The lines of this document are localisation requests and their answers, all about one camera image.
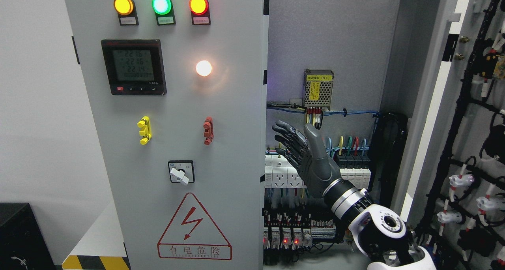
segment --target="white wall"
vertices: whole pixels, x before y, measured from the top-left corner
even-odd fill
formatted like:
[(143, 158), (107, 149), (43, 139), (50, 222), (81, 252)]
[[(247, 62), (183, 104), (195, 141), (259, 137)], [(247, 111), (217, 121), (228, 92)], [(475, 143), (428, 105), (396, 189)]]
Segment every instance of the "white wall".
[(112, 200), (64, 0), (0, 0), (0, 201), (61, 264)]

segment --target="yellow label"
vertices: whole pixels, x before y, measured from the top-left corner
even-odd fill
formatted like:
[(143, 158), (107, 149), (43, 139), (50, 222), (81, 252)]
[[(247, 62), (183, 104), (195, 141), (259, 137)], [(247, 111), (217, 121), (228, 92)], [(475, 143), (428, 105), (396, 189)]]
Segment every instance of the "yellow label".
[(307, 75), (306, 81), (333, 81), (332, 75)]
[(320, 81), (311, 81), (309, 90), (309, 100), (319, 100)]

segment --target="yellow indicator light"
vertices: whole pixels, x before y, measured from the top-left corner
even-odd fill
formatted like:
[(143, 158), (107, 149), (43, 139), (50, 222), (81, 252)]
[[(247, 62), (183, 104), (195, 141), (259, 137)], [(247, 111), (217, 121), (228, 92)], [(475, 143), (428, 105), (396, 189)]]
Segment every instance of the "yellow indicator light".
[(196, 15), (202, 15), (209, 10), (209, 1), (189, 0), (189, 9)]
[(133, 11), (133, 0), (114, 0), (114, 8), (117, 13), (127, 16)]
[(209, 61), (203, 60), (196, 64), (196, 72), (202, 76), (206, 77), (212, 72), (212, 65)]

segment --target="yellow handle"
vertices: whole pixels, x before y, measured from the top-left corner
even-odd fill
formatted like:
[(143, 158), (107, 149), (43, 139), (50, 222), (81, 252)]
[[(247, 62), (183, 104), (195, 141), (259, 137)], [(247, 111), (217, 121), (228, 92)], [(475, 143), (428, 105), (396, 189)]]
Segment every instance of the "yellow handle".
[(149, 138), (148, 137), (140, 139), (140, 144), (142, 144), (143, 146), (144, 146), (144, 144), (147, 144), (148, 142), (149, 142)]
[(142, 119), (137, 122), (137, 127), (140, 128), (140, 131), (138, 132), (138, 135), (142, 136), (143, 138), (140, 139), (140, 144), (143, 146), (147, 144), (151, 140), (151, 122), (149, 117), (144, 116)]

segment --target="lightning bolt symbol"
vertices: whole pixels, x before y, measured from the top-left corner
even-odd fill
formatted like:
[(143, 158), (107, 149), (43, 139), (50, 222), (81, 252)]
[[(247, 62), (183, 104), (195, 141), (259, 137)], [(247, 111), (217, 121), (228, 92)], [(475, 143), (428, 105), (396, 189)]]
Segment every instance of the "lightning bolt symbol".
[(193, 215), (193, 212), (196, 210), (195, 207), (191, 207), (191, 210), (189, 210), (188, 214), (186, 215), (186, 218), (184, 218), (184, 220), (182, 221), (181, 225), (186, 225), (188, 223), (195, 223), (195, 226), (193, 226), (193, 228), (191, 229), (191, 231), (189, 232), (189, 234), (186, 234), (184, 236), (184, 240), (187, 240), (189, 237), (190, 237), (190, 234), (193, 232), (193, 230), (196, 229), (196, 227), (202, 222), (202, 220), (204, 218), (199, 218), (199, 219), (195, 219), (195, 220), (190, 220), (188, 221), (189, 217), (191, 217), (191, 215)]

